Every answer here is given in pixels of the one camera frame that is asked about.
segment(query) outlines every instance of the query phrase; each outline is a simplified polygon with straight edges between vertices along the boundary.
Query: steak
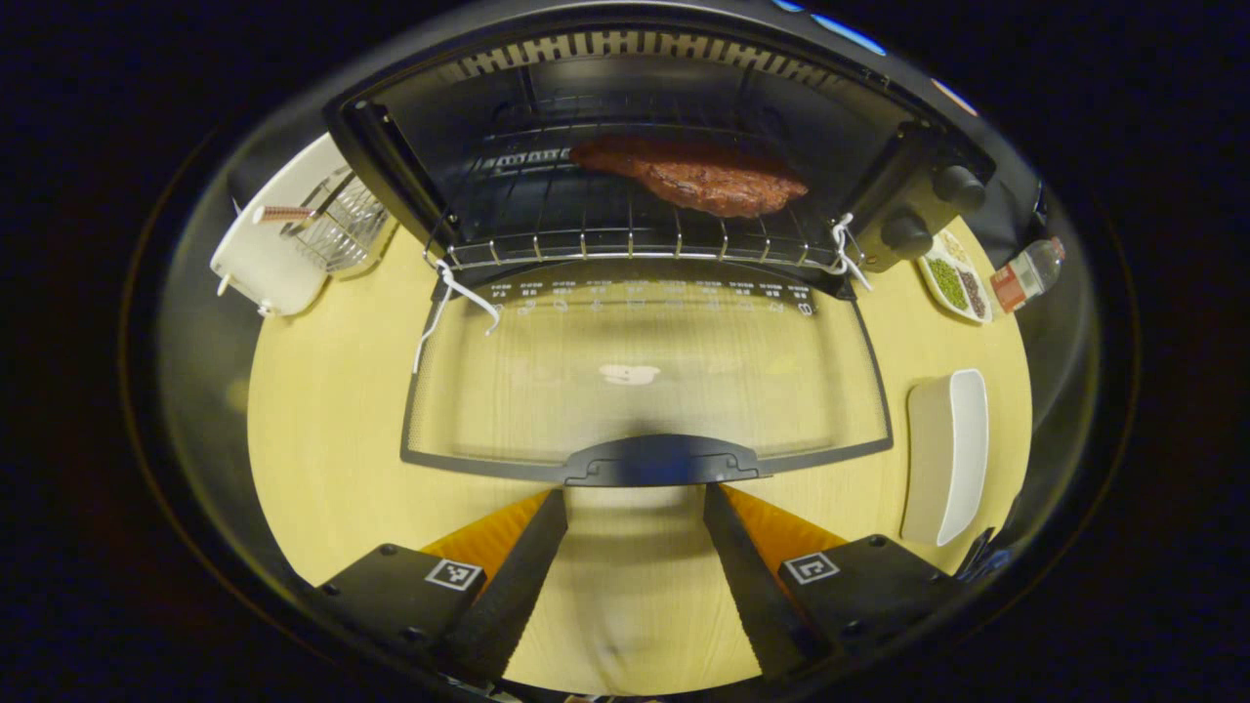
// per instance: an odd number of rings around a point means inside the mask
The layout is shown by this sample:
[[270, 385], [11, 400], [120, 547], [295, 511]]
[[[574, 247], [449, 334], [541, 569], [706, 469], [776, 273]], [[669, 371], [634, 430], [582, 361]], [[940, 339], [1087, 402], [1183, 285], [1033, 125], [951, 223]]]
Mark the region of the steak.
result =
[[579, 166], [641, 181], [659, 198], [720, 218], [776, 213], [808, 186], [784, 161], [708, 141], [609, 135], [569, 153]]

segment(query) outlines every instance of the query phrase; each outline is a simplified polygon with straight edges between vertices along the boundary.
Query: lentils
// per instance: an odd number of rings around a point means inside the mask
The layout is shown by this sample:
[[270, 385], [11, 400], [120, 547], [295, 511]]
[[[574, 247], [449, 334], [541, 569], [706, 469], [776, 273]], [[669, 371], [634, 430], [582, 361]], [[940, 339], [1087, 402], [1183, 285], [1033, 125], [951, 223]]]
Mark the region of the lentils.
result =
[[968, 298], [964, 295], [964, 286], [959, 283], [959, 273], [954, 266], [940, 259], [928, 259], [929, 270], [938, 281], [938, 288], [946, 300], [960, 310], [968, 309]]
[[976, 276], [968, 271], [959, 271], [959, 280], [964, 281], [964, 288], [968, 289], [968, 296], [972, 300], [972, 311], [976, 313], [978, 318], [984, 318], [985, 300], [981, 300], [981, 295], [978, 293], [980, 286], [976, 285]]

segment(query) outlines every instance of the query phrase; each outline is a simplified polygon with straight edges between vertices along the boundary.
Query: white tray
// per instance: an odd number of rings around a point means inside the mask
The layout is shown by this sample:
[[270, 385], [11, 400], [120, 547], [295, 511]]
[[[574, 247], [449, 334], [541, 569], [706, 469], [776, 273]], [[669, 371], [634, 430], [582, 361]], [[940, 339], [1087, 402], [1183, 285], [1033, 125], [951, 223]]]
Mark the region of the white tray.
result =
[[[928, 254], [916, 260], [916, 266], [920, 268], [920, 273], [925, 278], [925, 284], [929, 285], [929, 293], [934, 296], [934, 300], [936, 300], [939, 305], [946, 308], [948, 310], [955, 313], [956, 315], [964, 318], [965, 320], [974, 321], [978, 324], [985, 324], [992, 320], [994, 309], [990, 305], [990, 295], [989, 291], [985, 289], [985, 283], [981, 280], [981, 276], [976, 275], [976, 269], [974, 269], [970, 263], [961, 261], [959, 260], [959, 258], [951, 254], [948, 243], [951, 243], [952, 246], [959, 246], [959, 240], [955, 239], [955, 235], [944, 229], [940, 233], [938, 233], [938, 236], [934, 236], [932, 249], [930, 249]], [[938, 279], [934, 278], [934, 273], [929, 268], [929, 261], [932, 260], [945, 261], [950, 264], [951, 268], [954, 268], [956, 271], [968, 271], [972, 274], [972, 278], [976, 280], [975, 294], [980, 295], [981, 301], [985, 303], [984, 315], [976, 316], [976, 313], [972, 309], [971, 300], [968, 301], [966, 310], [960, 310], [950, 300], [946, 300], [946, 296], [942, 295], [941, 289], [938, 288]], [[972, 295], [972, 293], [968, 290], [966, 285], [964, 286], [964, 293], [968, 295]]]

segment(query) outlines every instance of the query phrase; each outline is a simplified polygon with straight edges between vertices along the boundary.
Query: white string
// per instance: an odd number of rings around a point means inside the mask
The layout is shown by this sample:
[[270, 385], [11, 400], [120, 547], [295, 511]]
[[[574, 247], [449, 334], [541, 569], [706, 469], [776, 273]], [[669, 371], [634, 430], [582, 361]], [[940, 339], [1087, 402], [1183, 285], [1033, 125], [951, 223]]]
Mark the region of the white string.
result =
[[472, 290], [460, 285], [460, 283], [456, 281], [456, 276], [451, 273], [451, 266], [449, 266], [445, 261], [439, 260], [435, 261], [434, 265], [435, 269], [442, 275], [442, 283], [446, 285], [446, 290], [442, 293], [442, 300], [439, 301], [439, 309], [434, 313], [434, 321], [430, 323], [430, 329], [425, 330], [425, 334], [421, 335], [421, 341], [416, 344], [416, 355], [412, 357], [414, 374], [416, 373], [416, 367], [421, 363], [421, 348], [425, 346], [425, 340], [429, 339], [430, 335], [434, 334], [434, 330], [439, 328], [439, 320], [442, 319], [442, 309], [448, 306], [448, 300], [451, 299], [452, 290], [476, 303], [495, 320], [495, 324], [490, 325], [490, 329], [486, 330], [486, 336], [490, 336], [490, 333], [495, 331], [495, 328], [499, 326], [499, 310], [496, 310], [494, 305], [482, 300], [482, 298]]
[[834, 261], [834, 265], [829, 269], [829, 271], [835, 275], [841, 275], [850, 270], [855, 274], [855, 278], [864, 284], [864, 288], [872, 290], [868, 279], [864, 278], [862, 273], [860, 273], [859, 266], [856, 266], [855, 261], [846, 255], [846, 240], [850, 238], [850, 231], [846, 229], [846, 225], [851, 224], [852, 219], [855, 219], [855, 215], [846, 213], [842, 215], [842, 219], [834, 223], [834, 230], [831, 234], [834, 236], [834, 245], [838, 246], [838, 250], [835, 251], [838, 254], [838, 260]]

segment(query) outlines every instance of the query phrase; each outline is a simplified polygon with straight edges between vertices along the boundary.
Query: plastic bottle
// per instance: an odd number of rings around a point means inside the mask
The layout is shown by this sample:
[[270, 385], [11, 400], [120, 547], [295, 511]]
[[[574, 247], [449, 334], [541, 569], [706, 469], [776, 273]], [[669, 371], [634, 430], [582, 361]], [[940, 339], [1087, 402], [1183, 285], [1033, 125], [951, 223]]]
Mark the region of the plastic bottle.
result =
[[1034, 241], [999, 269], [990, 283], [1002, 311], [1014, 313], [1025, 303], [1050, 290], [1059, 280], [1064, 263], [1064, 243], [1058, 236]]

